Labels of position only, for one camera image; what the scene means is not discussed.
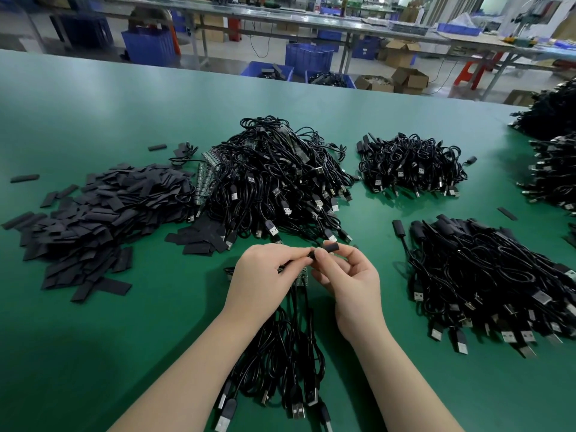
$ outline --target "hand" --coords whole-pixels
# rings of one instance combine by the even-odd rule
[[[222,315],[256,331],[276,311],[300,272],[312,263],[311,247],[253,245],[234,268]],[[286,265],[281,273],[278,267]]]
[[[368,258],[355,247],[339,244],[329,254],[318,247],[314,251],[312,276],[336,298],[336,322],[350,343],[363,339],[374,330],[386,328],[380,298],[380,277]]]

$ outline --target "finger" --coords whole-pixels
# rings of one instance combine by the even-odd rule
[[[340,265],[335,259],[323,248],[317,247],[314,251],[316,262],[318,263],[319,271],[325,275],[332,285],[340,280],[348,278],[348,275],[340,268]]]
[[[324,276],[320,271],[316,271],[313,269],[311,272],[312,277],[316,279],[318,283],[320,283],[326,290],[330,293],[330,295],[334,295],[334,288],[328,278]]]
[[[342,271],[344,271],[346,274],[350,273],[350,269],[352,268],[352,266],[348,263],[346,259],[342,259],[341,257],[335,256],[333,254],[331,254],[330,257],[336,261],[336,264],[338,264],[340,268],[342,268]],[[320,269],[316,261],[312,263],[312,268]]]
[[[280,273],[280,278],[282,279],[283,282],[286,281],[285,283],[292,284],[292,282],[296,280],[300,272],[310,264],[312,264],[311,257],[304,256],[301,257],[300,259],[296,259],[284,267],[284,269]]]
[[[324,244],[331,244],[331,243],[332,241],[329,240],[324,241]],[[371,262],[368,260],[368,258],[364,256],[364,254],[356,247],[340,243],[338,243],[338,246],[340,248],[336,250],[334,253],[339,256],[345,257],[351,265],[353,266],[358,264],[371,265]]]
[[[262,246],[262,250],[266,253],[267,257],[275,264],[281,266],[288,261],[293,261],[300,257],[307,256],[311,247],[290,247],[284,244],[265,244]]]

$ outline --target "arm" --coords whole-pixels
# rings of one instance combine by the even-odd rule
[[[336,322],[350,341],[390,432],[463,432],[386,327],[376,268],[360,250],[346,259],[315,251],[312,275],[336,298]]]
[[[309,252],[309,247],[279,244],[246,250],[236,264],[220,315],[109,431],[203,431],[230,370],[312,262]],[[278,267],[289,261],[278,274]]]

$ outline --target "background table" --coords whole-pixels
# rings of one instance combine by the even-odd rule
[[[528,204],[515,186],[535,161],[526,138],[506,126],[515,108],[10,51],[0,51],[0,72],[2,221],[37,211],[47,192],[119,162],[166,163],[184,141],[203,152],[239,132],[243,117],[311,125],[328,142],[349,146],[349,172],[359,160],[356,142],[368,131],[384,138],[416,132],[461,146],[464,159],[478,161],[466,168],[459,199],[389,200],[359,183],[339,217],[380,273],[394,337],[467,432],[572,429],[576,343],[554,348],[537,336],[538,358],[526,360],[483,330],[464,330],[468,356],[453,351],[448,334],[432,341],[427,320],[408,300],[405,256],[391,225],[440,213],[475,217],[511,227],[529,248],[576,267],[576,250],[560,239],[565,212]],[[146,149],[159,143],[169,149]],[[8,183],[32,173],[40,180]],[[69,302],[70,289],[40,291],[45,263],[22,262],[18,232],[0,230],[0,430],[105,430],[198,337],[224,303],[222,268],[258,240],[239,239],[212,258],[184,256],[182,247],[164,242],[177,228],[162,226],[134,245],[133,269],[114,276],[133,283],[126,297],[96,292],[83,305]],[[361,368],[336,329],[332,299],[317,284],[309,294],[327,358],[320,394],[332,427],[383,430]],[[312,420],[293,421],[280,408],[240,397],[229,431],[320,431],[307,414]]]

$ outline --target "forearm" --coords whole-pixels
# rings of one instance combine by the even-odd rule
[[[389,432],[462,432],[383,322],[353,346]]]
[[[226,377],[256,331],[220,315],[110,432],[203,431]]]

